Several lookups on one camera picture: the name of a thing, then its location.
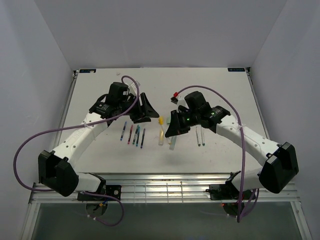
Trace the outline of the red pen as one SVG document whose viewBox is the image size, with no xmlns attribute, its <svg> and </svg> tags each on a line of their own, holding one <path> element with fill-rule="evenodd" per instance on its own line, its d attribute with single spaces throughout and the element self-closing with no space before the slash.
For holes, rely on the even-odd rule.
<svg viewBox="0 0 320 240">
<path fill-rule="evenodd" d="M 128 145 L 129 145 L 129 144 L 130 144 L 130 142 L 131 142 L 131 137 L 132 137 L 133 127 L 134 127 L 134 125 L 132 124 L 132 125 L 130 126 L 129 136 L 128 136 L 128 140 L 127 140 L 127 144 L 128 144 Z"/>
</svg>

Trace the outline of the light green highlighter body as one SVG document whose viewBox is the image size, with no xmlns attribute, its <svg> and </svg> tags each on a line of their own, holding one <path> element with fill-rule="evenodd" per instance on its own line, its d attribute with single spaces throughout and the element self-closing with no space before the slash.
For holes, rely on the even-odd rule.
<svg viewBox="0 0 320 240">
<path fill-rule="evenodd" d="M 172 136 L 170 139 L 170 144 L 169 144 L 169 149 L 171 151 L 173 151 L 175 149 L 176 141 L 177 141 L 177 136 Z"/>
</svg>

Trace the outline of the purple pen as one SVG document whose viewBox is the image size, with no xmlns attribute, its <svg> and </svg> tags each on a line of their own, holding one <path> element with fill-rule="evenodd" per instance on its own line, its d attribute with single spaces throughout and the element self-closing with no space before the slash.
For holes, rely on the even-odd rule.
<svg viewBox="0 0 320 240">
<path fill-rule="evenodd" d="M 141 149 L 143 148 L 143 145 L 144 145 L 145 134 L 146 134 L 146 128 L 144 128 L 143 132 L 142 132 L 142 138 L 141 138 L 141 143 L 140 143 L 140 148 Z"/>
</svg>

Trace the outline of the yellow highlighter body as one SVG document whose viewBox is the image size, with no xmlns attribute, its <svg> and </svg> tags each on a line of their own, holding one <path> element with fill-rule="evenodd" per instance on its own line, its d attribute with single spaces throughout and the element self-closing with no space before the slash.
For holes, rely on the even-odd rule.
<svg viewBox="0 0 320 240">
<path fill-rule="evenodd" d="M 159 146 L 163 146 L 164 145 L 164 131 L 162 129 L 160 129 L 159 131 L 159 136 L 158 136 L 158 145 Z"/>
</svg>

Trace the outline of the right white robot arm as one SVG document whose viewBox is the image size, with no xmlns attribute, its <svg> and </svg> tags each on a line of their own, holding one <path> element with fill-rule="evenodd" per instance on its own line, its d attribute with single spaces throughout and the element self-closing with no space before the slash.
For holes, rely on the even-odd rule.
<svg viewBox="0 0 320 240">
<path fill-rule="evenodd" d="M 200 125 L 213 133 L 245 147 L 260 168 L 231 173 L 224 184 L 212 184 L 208 191 L 214 199 L 237 199 L 244 191 L 265 188 L 278 194 L 299 172 L 295 147 L 285 142 L 279 144 L 238 124 L 236 118 L 221 106 L 199 110 L 180 107 L 170 113 L 170 124 L 165 137 L 170 138 L 190 131 Z"/>
</svg>

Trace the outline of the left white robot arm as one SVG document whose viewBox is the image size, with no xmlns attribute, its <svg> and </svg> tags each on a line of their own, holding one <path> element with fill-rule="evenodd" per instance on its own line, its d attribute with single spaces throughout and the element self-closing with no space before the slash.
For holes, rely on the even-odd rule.
<svg viewBox="0 0 320 240">
<path fill-rule="evenodd" d="M 106 181 L 96 174 L 77 172 L 75 167 L 85 150 L 118 115 L 129 116 L 135 124 L 159 117 L 145 93 L 140 94 L 140 99 L 132 93 L 103 94 L 89 109 L 83 127 L 76 129 L 52 151 L 44 150 L 39 154 L 39 182 L 64 197 L 73 192 L 88 192 L 95 200 L 102 199 L 106 195 Z"/>
</svg>

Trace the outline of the dark blue pen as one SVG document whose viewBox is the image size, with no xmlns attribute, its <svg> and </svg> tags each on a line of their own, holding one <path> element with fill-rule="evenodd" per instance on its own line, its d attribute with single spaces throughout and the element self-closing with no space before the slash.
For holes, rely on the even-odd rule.
<svg viewBox="0 0 320 240">
<path fill-rule="evenodd" d="M 140 126 L 137 126 L 137 134 L 136 134 L 136 142 L 135 142 L 135 146 L 138 147 L 139 145 L 139 137 L 140 137 Z"/>
</svg>

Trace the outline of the green capped white marker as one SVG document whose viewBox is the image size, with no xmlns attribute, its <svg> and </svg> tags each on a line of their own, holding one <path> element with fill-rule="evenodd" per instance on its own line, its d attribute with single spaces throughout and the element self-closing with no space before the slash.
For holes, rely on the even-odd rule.
<svg viewBox="0 0 320 240">
<path fill-rule="evenodd" d="M 206 145 L 205 134 L 204 134 L 204 129 L 202 127 L 200 128 L 200 136 L 201 136 L 201 144 L 202 146 L 205 146 Z"/>
</svg>

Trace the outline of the dark green marker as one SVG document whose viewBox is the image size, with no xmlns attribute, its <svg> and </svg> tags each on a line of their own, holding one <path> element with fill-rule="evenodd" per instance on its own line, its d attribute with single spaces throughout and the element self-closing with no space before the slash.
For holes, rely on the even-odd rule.
<svg viewBox="0 0 320 240">
<path fill-rule="evenodd" d="M 200 147 L 200 146 L 201 146 L 201 143 L 200 143 L 199 131 L 198 131 L 198 127 L 197 127 L 197 126 L 196 126 L 196 128 L 195 128 L 195 134 L 196 134 L 197 146 Z"/>
</svg>

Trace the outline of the green pen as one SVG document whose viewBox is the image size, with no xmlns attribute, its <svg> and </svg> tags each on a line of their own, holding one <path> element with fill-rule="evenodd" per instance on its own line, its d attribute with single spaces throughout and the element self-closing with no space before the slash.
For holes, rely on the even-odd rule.
<svg viewBox="0 0 320 240">
<path fill-rule="evenodd" d="M 135 145 L 136 143 L 136 139 L 137 139 L 137 134 L 138 134 L 138 131 L 139 131 L 139 125 L 136 126 L 135 128 L 135 132 L 134 132 L 134 136 L 133 136 L 133 140 L 132 140 L 132 144 Z"/>
</svg>

